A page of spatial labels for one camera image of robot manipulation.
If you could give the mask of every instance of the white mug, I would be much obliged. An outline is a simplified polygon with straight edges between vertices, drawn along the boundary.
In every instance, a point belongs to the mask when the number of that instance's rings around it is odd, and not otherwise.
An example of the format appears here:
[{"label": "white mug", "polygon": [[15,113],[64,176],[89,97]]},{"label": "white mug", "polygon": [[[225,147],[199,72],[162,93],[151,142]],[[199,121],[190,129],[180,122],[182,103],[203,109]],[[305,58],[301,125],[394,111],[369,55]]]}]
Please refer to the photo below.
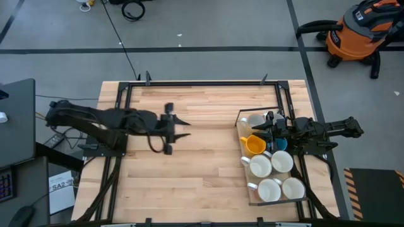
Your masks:
[{"label": "white mug", "polygon": [[287,173],[293,168],[293,158],[286,151],[277,151],[273,154],[267,152],[265,155],[271,158],[273,169],[279,173]]},{"label": "white mug", "polygon": [[282,192],[288,199],[301,199],[306,193],[304,184],[298,178],[289,177],[283,182],[276,178],[273,180],[282,187]]},{"label": "white mug", "polygon": [[264,114],[258,114],[254,113],[248,116],[248,118],[241,118],[240,122],[245,127],[249,132],[253,131],[252,127],[261,125],[265,123],[265,113]]},{"label": "white mug", "polygon": [[249,169],[249,171],[255,177],[267,177],[272,172],[272,164],[271,161],[262,154],[257,154],[253,156],[251,159],[247,157],[241,157],[241,163]]},{"label": "white mug", "polygon": [[273,113],[273,120],[272,120],[272,124],[273,125],[275,125],[276,124],[276,121],[278,120],[278,119],[285,119],[282,115],[280,115],[279,113]]},{"label": "white mug", "polygon": [[278,201],[282,195],[280,186],[272,179],[264,179],[258,185],[248,183],[247,187],[256,191],[258,197],[264,202]]}]

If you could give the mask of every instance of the mug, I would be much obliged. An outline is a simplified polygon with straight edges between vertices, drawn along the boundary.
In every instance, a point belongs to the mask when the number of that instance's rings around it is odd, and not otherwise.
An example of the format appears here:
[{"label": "mug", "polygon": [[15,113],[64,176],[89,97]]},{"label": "mug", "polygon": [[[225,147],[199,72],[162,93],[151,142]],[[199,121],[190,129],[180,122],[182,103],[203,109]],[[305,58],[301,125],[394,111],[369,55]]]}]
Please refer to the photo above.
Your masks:
[{"label": "mug", "polygon": [[293,168],[293,158],[286,151],[277,151],[273,154],[266,152],[265,155],[271,158],[273,169],[279,173],[287,173]]},{"label": "mug", "polygon": [[272,124],[273,125],[275,125],[276,124],[276,121],[278,120],[278,119],[285,119],[282,115],[280,115],[279,113],[273,113],[273,120],[272,120]]},{"label": "mug", "polygon": [[276,138],[275,142],[279,150],[285,151],[286,148],[288,147],[288,141],[286,139]]},{"label": "mug", "polygon": [[251,114],[250,116],[248,116],[248,118],[241,118],[240,119],[240,123],[243,125],[243,127],[245,127],[249,133],[252,133],[254,131],[254,129],[252,129],[252,127],[257,126],[257,125],[261,125],[265,123],[265,113],[263,115],[258,114],[258,113],[254,113]]},{"label": "mug", "polygon": [[261,154],[265,151],[266,142],[258,136],[251,135],[248,138],[241,137],[240,141],[243,142],[246,147],[247,156],[254,156],[255,154]]},{"label": "mug", "polygon": [[306,188],[304,187],[303,182],[298,178],[289,177],[283,182],[276,178],[273,180],[282,187],[282,192],[288,199],[301,199],[306,193]]},{"label": "mug", "polygon": [[272,172],[271,161],[262,154],[258,154],[251,159],[247,157],[241,157],[241,163],[249,169],[249,171],[255,177],[267,177]]},{"label": "mug", "polygon": [[272,179],[262,180],[258,185],[248,183],[247,187],[258,193],[258,197],[264,202],[278,201],[282,195],[279,184]]}]

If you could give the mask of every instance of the concrete floor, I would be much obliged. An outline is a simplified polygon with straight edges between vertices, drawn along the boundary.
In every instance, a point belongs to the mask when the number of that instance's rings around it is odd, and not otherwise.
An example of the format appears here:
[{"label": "concrete floor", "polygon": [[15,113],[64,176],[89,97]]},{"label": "concrete floor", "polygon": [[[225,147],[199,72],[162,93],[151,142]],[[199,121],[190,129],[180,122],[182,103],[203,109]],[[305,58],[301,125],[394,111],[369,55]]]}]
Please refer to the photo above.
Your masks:
[{"label": "concrete floor", "polygon": [[[0,35],[0,83],[34,78],[40,95],[97,98],[103,81],[134,79],[123,53],[104,50],[118,49],[121,45],[99,1],[87,13],[82,13],[74,0],[20,0],[22,7],[15,11],[18,2],[0,1],[0,31],[13,13],[16,16],[3,40]],[[312,20],[337,20],[349,6],[359,2],[292,0],[300,25]],[[107,5],[127,48],[180,44],[182,47],[298,46],[284,0],[154,0],[145,2],[145,6],[145,17],[130,23],[122,17],[120,7]],[[304,35],[303,41],[306,47],[321,45],[314,35]],[[99,49],[100,53],[5,54],[9,49],[65,49],[71,53],[72,49]],[[340,144],[334,149],[339,176],[343,176],[345,167],[404,172],[404,153],[400,148],[404,135],[400,118],[404,111],[404,54],[382,52],[378,80],[370,80],[370,67],[357,62],[343,62],[330,69],[326,65],[327,53],[308,52],[307,56],[325,119],[354,116],[365,131],[360,139],[334,139]],[[148,70],[154,80],[261,79],[266,73],[268,79],[306,79],[298,51],[133,52],[129,58],[137,74],[144,75]],[[37,98],[37,111],[45,114],[51,100]],[[97,101],[74,103],[95,107]],[[42,143],[52,135],[37,120],[37,141]],[[58,149],[73,152],[66,142]],[[342,187],[348,202],[344,183]],[[61,219],[52,218],[53,222]]]}]

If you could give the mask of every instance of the wooden tabletop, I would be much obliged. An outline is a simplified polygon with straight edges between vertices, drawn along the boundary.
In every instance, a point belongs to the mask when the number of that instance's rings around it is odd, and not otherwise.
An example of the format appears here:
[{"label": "wooden tabletop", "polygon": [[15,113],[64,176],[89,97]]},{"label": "wooden tabletop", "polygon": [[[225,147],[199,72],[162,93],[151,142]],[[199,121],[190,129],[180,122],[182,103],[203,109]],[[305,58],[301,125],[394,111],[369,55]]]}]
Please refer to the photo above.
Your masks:
[{"label": "wooden tabletop", "polygon": [[[296,117],[313,117],[305,81],[288,82]],[[114,108],[118,84],[103,83],[98,109]],[[174,103],[174,112],[180,119],[192,124],[177,126],[176,133],[188,132],[191,136],[173,144],[171,156],[151,152],[145,137],[129,136],[119,175],[115,223],[144,223],[146,218],[152,218],[154,223],[253,222],[257,217],[264,221],[298,221],[295,203],[249,206],[240,163],[234,127],[237,113],[244,108],[277,106],[272,86],[135,87],[130,107],[159,115],[167,102]],[[152,139],[152,144],[161,148],[159,138]],[[326,164],[312,156],[305,160],[312,190],[338,216]],[[97,195],[104,161],[105,158],[96,158],[83,170],[72,219],[79,218]],[[103,218],[108,201],[109,194],[104,200]],[[308,217],[307,203],[303,205]]]}]

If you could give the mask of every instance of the orange mug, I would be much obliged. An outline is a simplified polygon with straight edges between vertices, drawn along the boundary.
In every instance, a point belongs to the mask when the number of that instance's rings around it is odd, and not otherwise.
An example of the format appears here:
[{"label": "orange mug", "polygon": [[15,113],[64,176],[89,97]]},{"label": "orange mug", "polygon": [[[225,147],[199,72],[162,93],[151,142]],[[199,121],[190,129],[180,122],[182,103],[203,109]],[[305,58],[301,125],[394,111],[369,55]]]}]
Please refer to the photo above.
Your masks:
[{"label": "orange mug", "polygon": [[241,137],[240,141],[246,146],[247,156],[254,156],[265,151],[266,142],[258,136],[251,135],[248,138]]}]

